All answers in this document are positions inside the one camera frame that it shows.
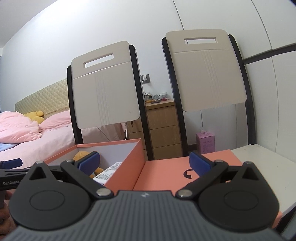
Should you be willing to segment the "left hand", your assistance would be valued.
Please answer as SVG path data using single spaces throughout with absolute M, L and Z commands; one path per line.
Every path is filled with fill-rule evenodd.
M 13 221 L 9 212 L 9 202 L 15 190 L 7 190 L 4 200 L 1 200 L 1 239 L 16 229 L 16 224 Z

